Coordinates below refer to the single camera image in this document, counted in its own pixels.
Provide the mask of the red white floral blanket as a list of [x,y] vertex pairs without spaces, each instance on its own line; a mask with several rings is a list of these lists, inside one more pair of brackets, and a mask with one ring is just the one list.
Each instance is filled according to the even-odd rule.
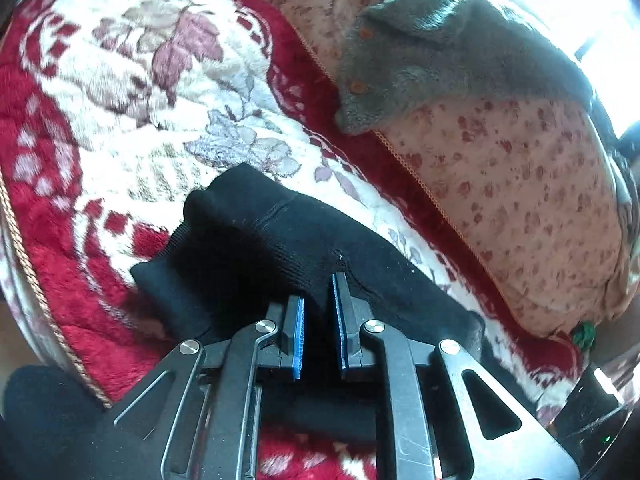
[[[58,370],[105,408],[59,479],[575,479],[549,434],[575,347],[518,325],[497,282],[382,132],[346,136],[314,51],[267,0],[25,0],[1,41],[4,290]],[[137,297],[184,204],[247,164],[387,240],[465,310],[531,413],[480,364],[480,341],[434,344],[372,311],[371,379],[258,367],[257,321],[177,339]],[[305,345],[309,339],[305,301]]]

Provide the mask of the grey fleece garment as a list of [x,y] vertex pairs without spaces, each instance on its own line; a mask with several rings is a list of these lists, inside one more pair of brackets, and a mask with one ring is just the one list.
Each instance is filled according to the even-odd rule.
[[337,125],[360,134],[443,98],[546,98],[590,108],[570,58],[500,0],[383,0],[345,36]]

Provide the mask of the black knit pants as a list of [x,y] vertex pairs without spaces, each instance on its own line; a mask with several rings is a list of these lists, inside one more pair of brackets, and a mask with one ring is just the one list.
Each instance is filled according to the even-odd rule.
[[[177,339],[216,342],[250,321],[268,302],[302,296],[308,304],[306,378],[329,366],[330,277],[346,271],[349,289],[406,336],[429,342],[480,341],[486,365],[531,413],[534,404],[492,355],[480,316],[465,310],[392,244],[314,198],[288,190],[247,164],[225,171],[184,204],[171,238],[152,232],[134,248],[154,258],[132,266],[137,297]],[[52,366],[24,366],[6,389],[4,451],[23,479],[58,479],[66,448],[88,436],[105,411],[87,387]]]

